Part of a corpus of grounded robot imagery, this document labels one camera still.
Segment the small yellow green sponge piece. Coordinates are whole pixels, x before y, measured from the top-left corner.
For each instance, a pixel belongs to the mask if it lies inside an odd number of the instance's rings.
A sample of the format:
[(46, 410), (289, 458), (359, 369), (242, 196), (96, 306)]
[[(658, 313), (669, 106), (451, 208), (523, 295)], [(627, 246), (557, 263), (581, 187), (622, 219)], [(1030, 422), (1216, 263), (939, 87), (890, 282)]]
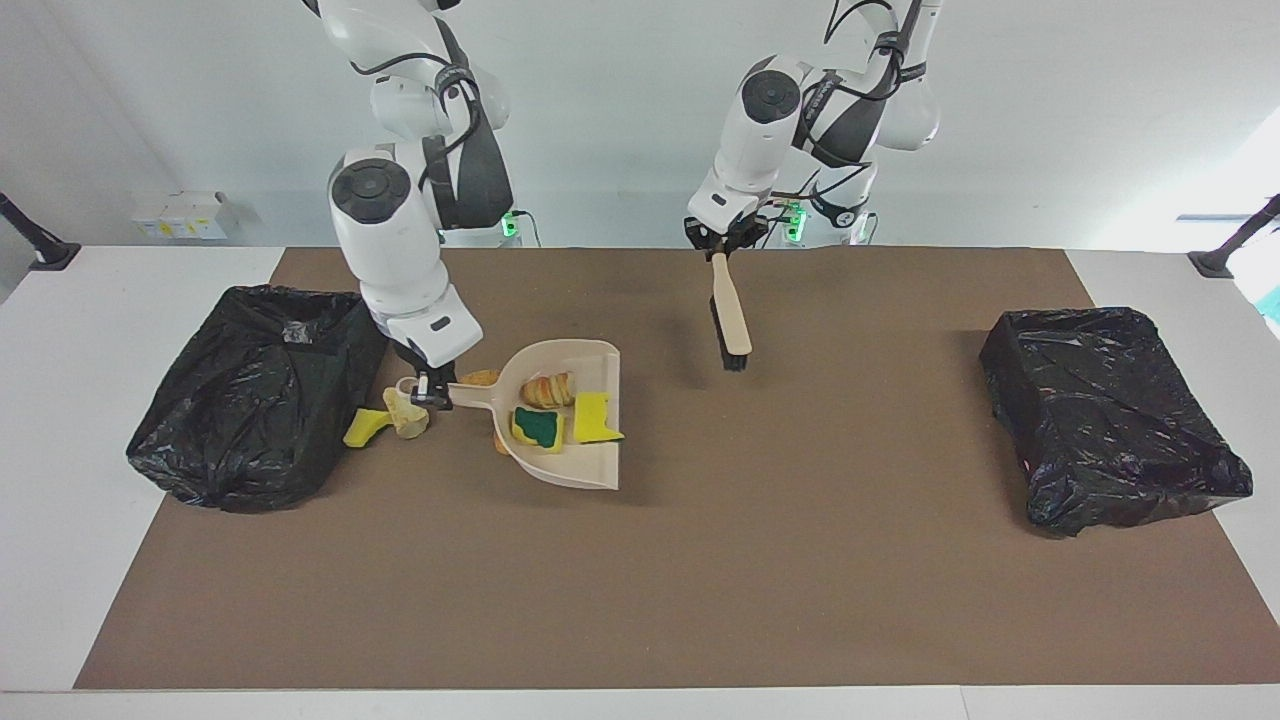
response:
[(347, 448), (366, 448), (384, 429), (393, 425), (392, 414), (385, 409), (358, 407), (342, 442)]

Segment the black bag lined bin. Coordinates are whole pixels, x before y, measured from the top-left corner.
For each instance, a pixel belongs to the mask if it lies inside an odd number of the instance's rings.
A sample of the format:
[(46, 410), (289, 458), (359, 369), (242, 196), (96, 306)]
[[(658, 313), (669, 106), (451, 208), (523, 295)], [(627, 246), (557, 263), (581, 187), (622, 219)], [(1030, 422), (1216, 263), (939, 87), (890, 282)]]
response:
[(1027, 482), (1027, 518), (1075, 537), (1249, 498), (1253, 474), (1133, 307), (1004, 313), (979, 354)]
[(292, 509), (346, 451), (387, 345), (357, 293), (225, 290), (161, 379), (125, 460), (182, 503)]

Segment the beige brush with black bristles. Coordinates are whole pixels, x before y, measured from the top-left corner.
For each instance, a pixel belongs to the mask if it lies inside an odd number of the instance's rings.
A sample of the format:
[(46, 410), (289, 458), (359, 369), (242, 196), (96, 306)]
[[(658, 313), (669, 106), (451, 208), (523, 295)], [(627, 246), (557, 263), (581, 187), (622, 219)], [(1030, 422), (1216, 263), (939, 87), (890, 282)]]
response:
[(726, 252), (710, 255), (712, 296), (710, 310), (716, 324), (723, 368), (744, 372), (753, 352), (753, 342), (737, 287), (730, 272)]

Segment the brown table mat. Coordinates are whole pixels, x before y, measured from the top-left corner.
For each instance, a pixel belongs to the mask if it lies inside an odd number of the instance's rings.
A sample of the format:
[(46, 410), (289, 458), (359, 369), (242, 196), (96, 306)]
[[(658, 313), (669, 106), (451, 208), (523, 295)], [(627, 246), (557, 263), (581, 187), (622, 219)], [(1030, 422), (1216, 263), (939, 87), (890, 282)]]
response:
[(1216, 518), (1027, 521), (979, 351), (1007, 310), (1089, 305), (1064, 252), (739, 252), (742, 373), (694, 251), (445, 260), (485, 327), (463, 372), (620, 348), (620, 488), (535, 480), (457, 409), (291, 511), (165, 500), (77, 688), (1280, 682)]

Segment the notched yellow sponge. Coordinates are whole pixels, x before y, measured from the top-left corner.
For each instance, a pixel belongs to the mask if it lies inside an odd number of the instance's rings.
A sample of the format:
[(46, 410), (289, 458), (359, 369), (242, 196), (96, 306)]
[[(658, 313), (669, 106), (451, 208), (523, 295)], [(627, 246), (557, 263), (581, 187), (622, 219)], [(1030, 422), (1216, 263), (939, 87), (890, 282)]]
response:
[(617, 442), (625, 434), (609, 420), (611, 395), (607, 392), (580, 392), (573, 402), (573, 442), (598, 445)]

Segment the pale beige bread chunk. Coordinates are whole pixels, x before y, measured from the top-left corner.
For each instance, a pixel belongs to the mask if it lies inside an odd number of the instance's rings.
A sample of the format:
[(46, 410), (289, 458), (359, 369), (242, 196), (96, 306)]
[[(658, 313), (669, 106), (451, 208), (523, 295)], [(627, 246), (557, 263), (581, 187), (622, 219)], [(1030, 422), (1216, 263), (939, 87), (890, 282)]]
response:
[(430, 413), (415, 404), (410, 393), (392, 386), (384, 388), (381, 398), (401, 439), (415, 439), (429, 428)]

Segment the black stand pole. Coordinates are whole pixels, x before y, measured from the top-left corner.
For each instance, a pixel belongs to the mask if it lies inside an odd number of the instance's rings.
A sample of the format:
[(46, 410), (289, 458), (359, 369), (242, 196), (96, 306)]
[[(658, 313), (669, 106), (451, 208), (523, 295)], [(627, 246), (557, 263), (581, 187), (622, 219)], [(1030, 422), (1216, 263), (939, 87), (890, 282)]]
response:
[(1216, 249), (1190, 251), (1188, 261), (1204, 278), (1231, 281), (1234, 274), (1228, 268), (1231, 255), (1243, 249), (1256, 234), (1280, 222), (1280, 193), (1275, 193), (1253, 215), (1248, 217), (1234, 233)]
[(0, 217), (32, 246), (32, 272), (65, 270), (82, 250), (81, 243), (65, 242), (29, 219), (4, 192), (0, 192)]

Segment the beige plastic dustpan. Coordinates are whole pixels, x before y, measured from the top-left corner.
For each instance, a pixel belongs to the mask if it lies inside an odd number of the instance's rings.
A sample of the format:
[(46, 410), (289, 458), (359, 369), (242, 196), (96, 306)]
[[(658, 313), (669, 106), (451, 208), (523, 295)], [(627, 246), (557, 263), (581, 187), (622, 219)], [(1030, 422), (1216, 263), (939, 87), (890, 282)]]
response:
[(561, 372), (573, 373), (576, 395), (609, 393), (609, 420), (620, 430), (621, 354), (616, 346), (602, 340), (547, 340), (521, 348), (499, 372), (500, 378), (492, 387), (451, 383), (454, 407), (474, 407), (489, 413), (494, 432), (500, 430), (506, 437), (512, 459), (529, 475), (541, 482), (572, 489), (620, 488), (621, 441), (575, 443), (573, 406), (554, 410), (566, 418), (566, 438), (561, 454), (548, 454), (538, 447), (521, 445), (509, 432), (512, 411), (518, 406), (530, 407), (520, 398), (521, 386), (535, 375)]

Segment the pale striped croissant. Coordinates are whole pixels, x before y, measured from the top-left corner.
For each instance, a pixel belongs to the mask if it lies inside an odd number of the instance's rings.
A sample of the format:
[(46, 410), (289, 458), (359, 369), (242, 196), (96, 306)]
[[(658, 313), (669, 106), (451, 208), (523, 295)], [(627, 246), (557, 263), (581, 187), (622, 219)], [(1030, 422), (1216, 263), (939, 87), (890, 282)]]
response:
[(576, 391), (572, 372), (541, 374), (526, 380), (520, 388), (524, 405), (536, 410), (558, 410), (575, 404)]

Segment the wedge shaped yellow sponge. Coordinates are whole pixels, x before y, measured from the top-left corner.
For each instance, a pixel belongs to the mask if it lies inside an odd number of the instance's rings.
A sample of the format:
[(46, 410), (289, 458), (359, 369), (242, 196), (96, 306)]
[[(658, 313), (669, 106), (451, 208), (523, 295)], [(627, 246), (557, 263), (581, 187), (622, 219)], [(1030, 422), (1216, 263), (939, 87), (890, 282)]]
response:
[(512, 411), (509, 432), (515, 439), (548, 454), (561, 454), (566, 438), (566, 418), (554, 410), (518, 406)]

